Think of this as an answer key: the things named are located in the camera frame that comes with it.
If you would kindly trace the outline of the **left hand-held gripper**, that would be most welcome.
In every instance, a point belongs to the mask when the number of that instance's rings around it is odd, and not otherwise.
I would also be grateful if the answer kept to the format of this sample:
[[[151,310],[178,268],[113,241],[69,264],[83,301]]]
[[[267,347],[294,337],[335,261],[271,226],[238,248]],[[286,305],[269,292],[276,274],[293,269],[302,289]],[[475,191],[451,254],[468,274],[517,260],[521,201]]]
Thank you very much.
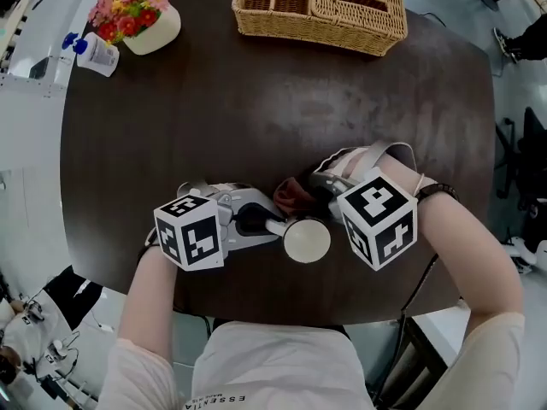
[[[285,219],[274,202],[258,189],[235,190],[232,211],[239,219]],[[187,185],[184,193],[156,208],[153,214],[162,253],[175,265],[184,271],[224,266],[219,204],[205,194],[204,188]],[[229,227],[226,251],[253,248],[278,238],[269,231],[241,234],[235,227]]]

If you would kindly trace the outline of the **person's white shirt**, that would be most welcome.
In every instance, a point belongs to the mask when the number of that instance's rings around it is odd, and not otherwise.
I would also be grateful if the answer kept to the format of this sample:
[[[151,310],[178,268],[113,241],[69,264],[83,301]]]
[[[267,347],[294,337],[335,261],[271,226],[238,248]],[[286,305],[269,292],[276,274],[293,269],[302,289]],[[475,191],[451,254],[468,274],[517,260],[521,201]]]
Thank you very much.
[[[510,410],[524,325],[523,315],[504,313],[478,326],[417,410]],[[373,410],[373,403],[342,333],[230,322],[197,359],[189,396],[163,358],[119,340],[97,410]]]

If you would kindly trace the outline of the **person's right forearm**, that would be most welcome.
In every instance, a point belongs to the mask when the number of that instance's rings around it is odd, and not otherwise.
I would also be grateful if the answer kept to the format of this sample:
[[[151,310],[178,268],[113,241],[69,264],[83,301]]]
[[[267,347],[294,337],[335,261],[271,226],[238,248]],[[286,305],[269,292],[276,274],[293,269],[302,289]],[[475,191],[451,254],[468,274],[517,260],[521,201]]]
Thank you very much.
[[[436,183],[390,155],[382,155],[377,166],[412,195]],[[523,314],[521,280],[513,261],[464,206],[443,193],[431,196],[418,204],[418,227],[470,309],[467,334],[498,315]]]

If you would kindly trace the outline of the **white pot with flowers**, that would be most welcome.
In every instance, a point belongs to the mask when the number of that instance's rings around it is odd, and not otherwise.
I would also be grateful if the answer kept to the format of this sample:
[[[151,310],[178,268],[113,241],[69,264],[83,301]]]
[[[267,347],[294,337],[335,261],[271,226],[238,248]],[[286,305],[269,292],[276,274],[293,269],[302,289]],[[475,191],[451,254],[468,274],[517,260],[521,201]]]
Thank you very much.
[[[169,0],[97,0],[88,22],[104,41],[123,43],[138,56],[169,44],[181,28],[179,12]]]

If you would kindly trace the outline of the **person's left forearm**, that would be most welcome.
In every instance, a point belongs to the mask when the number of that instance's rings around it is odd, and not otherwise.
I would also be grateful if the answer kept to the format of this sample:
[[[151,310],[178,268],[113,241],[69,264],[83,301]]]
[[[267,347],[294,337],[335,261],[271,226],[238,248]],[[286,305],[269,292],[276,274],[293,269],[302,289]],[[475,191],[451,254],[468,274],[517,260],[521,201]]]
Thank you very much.
[[[138,262],[126,296],[118,337],[172,359],[174,289],[178,267],[156,246]]]

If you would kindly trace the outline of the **reddish-brown knitted cloth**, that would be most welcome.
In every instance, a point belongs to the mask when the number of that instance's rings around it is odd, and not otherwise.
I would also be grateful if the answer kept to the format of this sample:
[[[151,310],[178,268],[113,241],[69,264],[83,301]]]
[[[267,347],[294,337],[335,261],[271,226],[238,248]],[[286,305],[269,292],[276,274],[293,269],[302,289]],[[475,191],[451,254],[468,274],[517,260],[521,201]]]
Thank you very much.
[[[294,178],[285,179],[273,193],[276,207],[287,216],[298,216],[316,212],[319,203]]]

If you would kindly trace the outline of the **black office chair with clutter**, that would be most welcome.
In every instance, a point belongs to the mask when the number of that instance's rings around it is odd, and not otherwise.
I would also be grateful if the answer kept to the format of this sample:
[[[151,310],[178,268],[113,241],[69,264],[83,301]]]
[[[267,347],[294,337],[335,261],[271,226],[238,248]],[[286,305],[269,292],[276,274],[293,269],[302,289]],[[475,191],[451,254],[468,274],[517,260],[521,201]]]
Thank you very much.
[[[518,209],[526,212],[521,238],[534,252],[541,242],[547,241],[547,128],[530,107],[525,109],[520,140],[515,139],[515,122],[504,118],[503,123],[510,127],[510,137],[506,138],[502,128],[496,127],[503,147],[503,158],[496,168],[506,168],[504,185],[497,197],[506,199],[511,186],[516,186]]]

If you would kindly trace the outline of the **wicker basket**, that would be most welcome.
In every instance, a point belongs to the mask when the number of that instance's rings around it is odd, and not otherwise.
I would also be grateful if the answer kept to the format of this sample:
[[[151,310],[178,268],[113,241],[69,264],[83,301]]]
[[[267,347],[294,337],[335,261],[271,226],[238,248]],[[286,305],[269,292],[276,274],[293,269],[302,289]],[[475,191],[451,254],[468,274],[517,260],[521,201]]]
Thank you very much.
[[[403,0],[232,0],[243,35],[385,56],[408,36]]]

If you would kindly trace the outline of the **white mug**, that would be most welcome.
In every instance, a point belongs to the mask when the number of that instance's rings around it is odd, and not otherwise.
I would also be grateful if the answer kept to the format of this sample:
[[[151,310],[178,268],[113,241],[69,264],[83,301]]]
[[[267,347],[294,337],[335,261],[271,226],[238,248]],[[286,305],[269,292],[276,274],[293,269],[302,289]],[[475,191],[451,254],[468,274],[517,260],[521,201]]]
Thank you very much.
[[[309,264],[322,259],[331,246],[326,225],[315,218],[268,219],[266,229],[282,239],[286,254],[294,261]]]

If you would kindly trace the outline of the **dark wrist band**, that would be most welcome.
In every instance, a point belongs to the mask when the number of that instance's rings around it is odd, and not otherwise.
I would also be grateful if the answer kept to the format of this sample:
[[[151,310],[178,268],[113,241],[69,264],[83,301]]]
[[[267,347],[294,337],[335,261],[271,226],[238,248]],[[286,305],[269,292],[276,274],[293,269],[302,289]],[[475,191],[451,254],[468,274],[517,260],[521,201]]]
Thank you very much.
[[[421,203],[427,198],[434,196],[438,193],[443,193],[445,195],[448,195],[452,197],[454,200],[456,200],[457,202],[459,202],[459,196],[457,195],[456,190],[448,184],[441,184],[441,183],[433,183],[420,188],[420,190],[417,192],[415,197],[418,203]]]

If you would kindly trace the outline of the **white pump bottle blue cap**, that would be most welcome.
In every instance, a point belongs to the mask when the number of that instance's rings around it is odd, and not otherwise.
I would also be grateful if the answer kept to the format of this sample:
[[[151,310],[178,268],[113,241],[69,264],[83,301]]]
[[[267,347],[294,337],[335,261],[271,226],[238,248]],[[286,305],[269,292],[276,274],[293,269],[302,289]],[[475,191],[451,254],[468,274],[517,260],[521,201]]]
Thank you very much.
[[[94,32],[88,32],[84,37],[69,32],[62,42],[62,49],[68,48],[75,53],[79,67],[90,69],[105,77],[110,77],[114,73],[120,58],[118,48],[108,44]]]

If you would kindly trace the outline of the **white hard-shell backpack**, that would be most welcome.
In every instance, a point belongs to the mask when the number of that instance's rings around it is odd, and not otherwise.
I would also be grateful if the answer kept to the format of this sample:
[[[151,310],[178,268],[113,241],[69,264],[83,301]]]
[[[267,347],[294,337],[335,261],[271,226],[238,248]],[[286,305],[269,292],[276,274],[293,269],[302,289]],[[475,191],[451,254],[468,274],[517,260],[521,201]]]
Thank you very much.
[[[518,262],[547,272],[547,239],[540,241],[537,248],[531,251],[521,237],[512,237],[505,249],[508,255]]]

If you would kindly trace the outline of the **person's right hand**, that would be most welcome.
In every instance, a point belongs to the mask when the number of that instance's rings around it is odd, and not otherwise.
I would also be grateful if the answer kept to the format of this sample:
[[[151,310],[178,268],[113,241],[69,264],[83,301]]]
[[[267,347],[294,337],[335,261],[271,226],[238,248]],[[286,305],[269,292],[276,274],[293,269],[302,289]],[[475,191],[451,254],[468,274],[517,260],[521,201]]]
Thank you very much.
[[[365,174],[376,165],[384,152],[385,147],[380,143],[341,149],[325,159],[315,171],[358,183],[364,180]]]

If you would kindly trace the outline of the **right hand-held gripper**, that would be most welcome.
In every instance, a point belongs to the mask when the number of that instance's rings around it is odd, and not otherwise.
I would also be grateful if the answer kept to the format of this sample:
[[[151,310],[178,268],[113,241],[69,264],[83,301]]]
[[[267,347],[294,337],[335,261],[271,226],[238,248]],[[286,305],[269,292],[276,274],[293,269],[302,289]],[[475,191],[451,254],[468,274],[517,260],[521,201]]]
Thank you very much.
[[[417,241],[417,199],[378,167],[358,183],[328,173],[312,173],[314,198],[344,225],[350,248],[378,271]]]

